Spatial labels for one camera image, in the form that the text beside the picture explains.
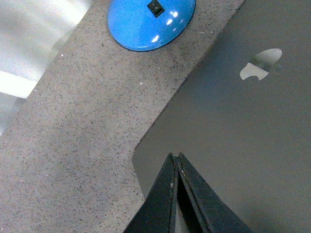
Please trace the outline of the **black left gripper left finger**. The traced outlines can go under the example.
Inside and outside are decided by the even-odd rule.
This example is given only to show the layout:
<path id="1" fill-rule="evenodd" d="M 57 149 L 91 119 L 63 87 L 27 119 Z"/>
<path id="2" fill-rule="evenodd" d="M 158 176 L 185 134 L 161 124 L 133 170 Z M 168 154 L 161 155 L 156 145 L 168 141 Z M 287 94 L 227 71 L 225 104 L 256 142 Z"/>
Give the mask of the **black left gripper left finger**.
<path id="1" fill-rule="evenodd" d="M 178 164 L 170 153 L 147 198 L 125 228 L 125 233 L 175 232 Z"/>

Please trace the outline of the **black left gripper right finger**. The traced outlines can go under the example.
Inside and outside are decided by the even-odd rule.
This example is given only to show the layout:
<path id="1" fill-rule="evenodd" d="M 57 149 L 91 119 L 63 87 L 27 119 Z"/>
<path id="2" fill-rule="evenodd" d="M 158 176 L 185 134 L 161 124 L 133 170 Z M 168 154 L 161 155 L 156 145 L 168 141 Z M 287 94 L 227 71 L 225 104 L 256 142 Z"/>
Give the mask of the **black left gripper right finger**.
<path id="1" fill-rule="evenodd" d="M 204 233 L 250 233 L 251 229 L 219 198 L 196 168 L 180 153 L 179 177 Z"/>

